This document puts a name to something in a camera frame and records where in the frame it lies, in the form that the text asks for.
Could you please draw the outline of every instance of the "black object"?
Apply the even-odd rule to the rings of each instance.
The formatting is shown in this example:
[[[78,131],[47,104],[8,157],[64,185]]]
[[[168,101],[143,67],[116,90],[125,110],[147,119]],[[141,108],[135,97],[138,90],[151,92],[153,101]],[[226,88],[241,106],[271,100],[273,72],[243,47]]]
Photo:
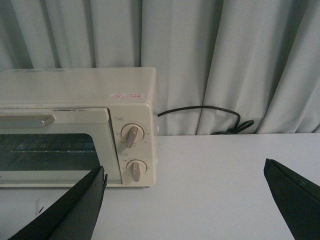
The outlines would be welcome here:
[[[175,113],[175,112],[184,111],[184,110],[191,110],[191,109],[212,109],[212,110],[223,111],[223,112],[226,112],[226,113],[229,113],[229,114],[236,115],[236,122],[235,122],[235,124],[234,124],[234,126],[232,128],[229,128],[227,131],[217,131],[217,132],[211,133],[211,135],[238,134],[241,131],[249,128],[250,126],[252,126],[255,123],[253,120],[249,120],[249,121],[245,121],[245,122],[243,122],[242,124],[239,125],[240,119],[241,119],[241,116],[240,116],[239,113],[237,113],[235,111],[231,111],[229,109],[222,108],[222,107],[206,106],[206,105],[186,106],[186,107],[175,108],[175,109],[171,109],[171,110],[159,113],[158,117],[161,117],[163,115],[170,114],[170,113]]]
[[[9,240],[90,240],[106,184],[104,168],[95,167]]]
[[[320,186],[267,159],[264,176],[295,240],[320,240]]]

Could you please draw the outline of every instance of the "oven door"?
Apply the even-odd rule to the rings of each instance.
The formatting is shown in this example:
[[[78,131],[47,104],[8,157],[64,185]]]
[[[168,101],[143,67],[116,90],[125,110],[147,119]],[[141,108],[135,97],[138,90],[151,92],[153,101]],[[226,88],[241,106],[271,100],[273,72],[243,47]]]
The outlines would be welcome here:
[[[107,108],[0,110],[0,187],[72,187],[97,166],[122,183]]]

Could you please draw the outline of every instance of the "oven door handle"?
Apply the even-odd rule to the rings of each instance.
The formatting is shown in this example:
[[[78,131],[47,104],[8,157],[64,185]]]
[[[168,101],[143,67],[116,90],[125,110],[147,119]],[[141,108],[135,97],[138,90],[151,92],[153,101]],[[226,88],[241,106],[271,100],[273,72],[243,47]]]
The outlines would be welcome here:
[[[52,115],[0,116],[0,129],[38,129],[55,121]]]

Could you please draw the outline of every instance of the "red and white sticker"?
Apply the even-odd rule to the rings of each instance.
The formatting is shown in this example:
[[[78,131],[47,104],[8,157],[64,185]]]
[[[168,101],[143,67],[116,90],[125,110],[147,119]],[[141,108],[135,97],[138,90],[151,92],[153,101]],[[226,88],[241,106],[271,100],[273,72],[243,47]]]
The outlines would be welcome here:
[[[144,93],[113,93],[110,99],[144,99]]]

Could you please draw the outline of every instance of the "glass window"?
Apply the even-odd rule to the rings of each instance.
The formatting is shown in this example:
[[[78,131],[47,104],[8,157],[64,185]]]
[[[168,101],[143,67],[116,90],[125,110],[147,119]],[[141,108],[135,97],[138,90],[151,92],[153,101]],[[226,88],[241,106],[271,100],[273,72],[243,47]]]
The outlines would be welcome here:
[[[85,171],[97,166],[88,134],[0,134],[0,171]]]

